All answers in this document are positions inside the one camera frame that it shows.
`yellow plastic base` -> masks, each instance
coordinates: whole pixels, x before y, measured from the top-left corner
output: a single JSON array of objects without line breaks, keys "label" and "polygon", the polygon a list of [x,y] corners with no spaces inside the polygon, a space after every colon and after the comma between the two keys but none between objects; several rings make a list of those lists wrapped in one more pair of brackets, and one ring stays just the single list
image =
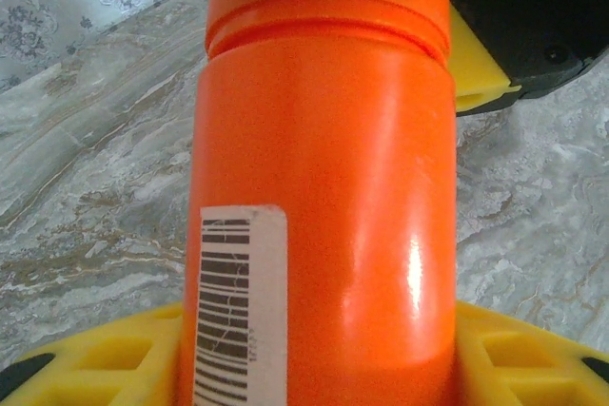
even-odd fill
[{"label": "yellow plastic base", "polygon": [[[55,359],[1,406],[172,406],[179,304],[117,320],[28,354]],[[535,326],[458,304],[456,406],[606,406],[609,384],[581,360],[609,357]]]}]

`gray marble surface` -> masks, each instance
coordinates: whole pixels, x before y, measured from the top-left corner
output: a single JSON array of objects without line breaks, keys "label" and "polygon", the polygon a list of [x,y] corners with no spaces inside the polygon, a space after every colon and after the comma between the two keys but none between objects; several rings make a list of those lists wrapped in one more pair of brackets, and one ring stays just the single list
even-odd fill
[{"label": "gray marble surface", "polygon": [[[0,367],[179,300],[206,0],[0,97]],[[609,60],[459,120],[458,296],[609,350]]]}]

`barcode label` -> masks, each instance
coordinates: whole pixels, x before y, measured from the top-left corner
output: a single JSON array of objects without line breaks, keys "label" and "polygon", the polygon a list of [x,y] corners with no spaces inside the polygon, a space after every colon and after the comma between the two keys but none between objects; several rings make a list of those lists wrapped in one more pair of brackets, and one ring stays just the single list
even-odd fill
[{"label": "barcode label", "polygon": [[223,206],[201,215],[193,404],[285,406],[285,213]]}]

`black plastic part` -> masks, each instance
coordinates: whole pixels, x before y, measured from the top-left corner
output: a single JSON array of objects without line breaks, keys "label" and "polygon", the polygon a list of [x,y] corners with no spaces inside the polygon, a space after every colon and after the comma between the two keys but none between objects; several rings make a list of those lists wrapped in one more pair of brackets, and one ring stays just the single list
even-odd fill
[{"label": "black plastic part", "polygon": [[13,363],[0,372],[0,402],[47,366],[55,354],[41,354]]},{"label": "black plastic part", "polygon": [[538,98],[581,76],[609,50],[609,0],[451,0],[516,93],[461,114]]},{"label": "black plastic part", "polygon": [[594,357],[585,357],[581,361],[594,371],[602,380],[609,384],[609,363]]}]

